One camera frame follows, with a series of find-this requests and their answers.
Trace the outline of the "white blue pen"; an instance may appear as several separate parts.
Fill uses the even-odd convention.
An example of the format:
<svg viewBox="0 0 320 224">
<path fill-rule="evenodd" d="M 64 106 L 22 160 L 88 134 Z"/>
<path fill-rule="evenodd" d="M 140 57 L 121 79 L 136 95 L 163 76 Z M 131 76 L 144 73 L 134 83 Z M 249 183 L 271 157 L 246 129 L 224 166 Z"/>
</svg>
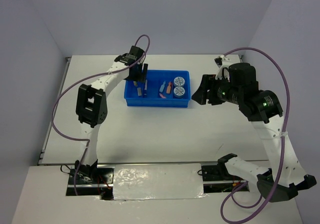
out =
<svg viewBox="0 0 320 224">
<path fill-rule="evenodd" d="M 148 81 L 146 80 L 143 86 L 143 97 L 146 98 L 147 97 L 147 92 L 148 92 Z"/>
</svg>

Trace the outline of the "grey eraser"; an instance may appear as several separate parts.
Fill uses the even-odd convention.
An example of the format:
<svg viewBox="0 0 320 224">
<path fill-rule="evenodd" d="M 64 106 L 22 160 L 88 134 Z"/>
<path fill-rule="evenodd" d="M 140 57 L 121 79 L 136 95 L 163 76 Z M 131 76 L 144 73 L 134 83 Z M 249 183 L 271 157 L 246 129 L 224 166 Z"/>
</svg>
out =
<svg viewBox="0 0 320 224">
<path fill-rule="evenodd" d="M 138 95 L 138 96 L 141 96 L 141 95 L 142 95 L 142 90 L 141 90 L 141 88 L 137 88 L 137 95 Z"/>
</svg>

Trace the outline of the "blue jar sideways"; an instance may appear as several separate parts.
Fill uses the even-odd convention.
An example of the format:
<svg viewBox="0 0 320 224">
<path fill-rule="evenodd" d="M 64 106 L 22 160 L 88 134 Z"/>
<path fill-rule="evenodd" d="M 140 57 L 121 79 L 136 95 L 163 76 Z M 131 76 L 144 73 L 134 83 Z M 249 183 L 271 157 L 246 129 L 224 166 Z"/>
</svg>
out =
<svg viewBox="0 0 320 224">
<path fill-rule="evenodd" d="M 181 98 L 184 97 L 185 94 L 186 94 L 186 90 L 185 90 L 185 88 L 182 87 L 182 86 L 176 86 L 176 87 L 173 89 L 173 96 L 174 96 L 175 98 L 181 99 Z"/>
</svg>

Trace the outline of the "blue jar patterned lid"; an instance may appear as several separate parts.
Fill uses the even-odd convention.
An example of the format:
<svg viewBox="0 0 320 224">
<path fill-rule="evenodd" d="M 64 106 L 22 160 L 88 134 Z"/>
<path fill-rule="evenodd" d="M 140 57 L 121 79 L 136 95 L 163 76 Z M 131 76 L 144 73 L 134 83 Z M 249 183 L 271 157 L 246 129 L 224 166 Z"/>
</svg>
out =
<svg viewBox="0 0 320 224">
<path fill-rule="evenodd" d="M 184 87 L 185 83 L 186 83 L 186 80 L 181 76 L 177 76 L 173 80 L 173 85 L 175 87 Z"/>
</svg>

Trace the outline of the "orange clear case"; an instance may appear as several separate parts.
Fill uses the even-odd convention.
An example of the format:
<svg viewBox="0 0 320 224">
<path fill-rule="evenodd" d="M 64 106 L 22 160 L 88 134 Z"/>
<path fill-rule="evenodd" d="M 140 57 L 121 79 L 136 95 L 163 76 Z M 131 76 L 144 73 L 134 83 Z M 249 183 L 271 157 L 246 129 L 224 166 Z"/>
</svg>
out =
<svg viewBox="0 0 320 224">
<path fill-rule="evenodd" d="M 167 86 L 167 88 L 166 88 L 166 94 L 167 95 L 169 95 L 170 93 L 171 93 L 171 91 L 172 91 L 172 82 L 169 82 L 168 83 L 168 86 Z"/>
</svg>

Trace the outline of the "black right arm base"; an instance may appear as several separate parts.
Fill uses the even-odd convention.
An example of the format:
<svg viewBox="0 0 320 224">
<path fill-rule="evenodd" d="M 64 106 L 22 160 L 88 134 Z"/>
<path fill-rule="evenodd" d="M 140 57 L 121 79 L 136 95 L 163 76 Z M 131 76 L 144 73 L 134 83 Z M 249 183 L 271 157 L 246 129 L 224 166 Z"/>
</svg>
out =
<svg viewBox="0 0 320 224">
<path fill-rule="evenodd" d="M 220 168 L 217 164 L 202 165 L 197 174 L 202 177 L 203 182 L 218 182 L 225 180 L 221 175 Z"/>
</svg>

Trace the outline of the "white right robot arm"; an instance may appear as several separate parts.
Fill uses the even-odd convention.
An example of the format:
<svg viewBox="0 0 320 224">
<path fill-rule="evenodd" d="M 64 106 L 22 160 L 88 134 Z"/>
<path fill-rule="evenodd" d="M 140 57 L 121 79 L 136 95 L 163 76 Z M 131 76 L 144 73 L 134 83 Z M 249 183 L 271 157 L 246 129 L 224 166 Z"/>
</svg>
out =
<svg viewBox="0 0 320 224">
<path fill-rule="evenodd" d="M 215 63 L 218 72 L 203 75 L 192 100 L 200 105 L 225 102 L 238 105 L 262 141 L 270 167 L 255 165 L 230 153 L 218 159 L 215 166 L 203 167 L 203 179 L 238 177 L 256 185 L 261 196 L 269 202 L 290 200 L 299 191 L 315 186 L 316 178 L 303 169 L 283 130 L 285 118 L 277 95 L 259 89 L 256 70 L 251 64 L 233 64 L 225 56 L 216 58 Z"/>
</svg>

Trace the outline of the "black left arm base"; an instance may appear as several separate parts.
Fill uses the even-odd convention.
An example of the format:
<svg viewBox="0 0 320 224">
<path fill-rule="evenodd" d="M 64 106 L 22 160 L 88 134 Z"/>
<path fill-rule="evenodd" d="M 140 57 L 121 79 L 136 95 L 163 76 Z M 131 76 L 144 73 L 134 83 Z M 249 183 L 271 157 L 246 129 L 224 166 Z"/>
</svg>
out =
<svg viewBox="0 0 320 224">
<path fill-rule="evenodd" d="M 66 196 L 97 196 L 101 200 L 113 200 L 114 168 L 98 168 L 88 177 L 75 169 L 69 172 Z"/>
</svg>

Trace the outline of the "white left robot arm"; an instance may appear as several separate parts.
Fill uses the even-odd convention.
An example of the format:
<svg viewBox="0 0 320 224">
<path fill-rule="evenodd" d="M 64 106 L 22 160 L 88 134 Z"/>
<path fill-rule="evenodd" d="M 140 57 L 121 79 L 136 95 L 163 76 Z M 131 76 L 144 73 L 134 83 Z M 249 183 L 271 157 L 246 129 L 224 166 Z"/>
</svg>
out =
<svg viewBox="0 0 320 224">
<path fill-rule="evenodd" d="M 85 147 L 83 156 L 75 162 L 75 169 L 86 183 L 93 183 L 98 177 L 96 150 L 98 133 L 108 114 L 107 97 L 122 80 L 146 80 L 148 66 L 141 63 L 145 54 L 143 49 L 131 46 L 128 53 L 115 58 L 106 74 L 89 85 L 80 85 L 78 89 L 75 111 Z"/>
</svg>

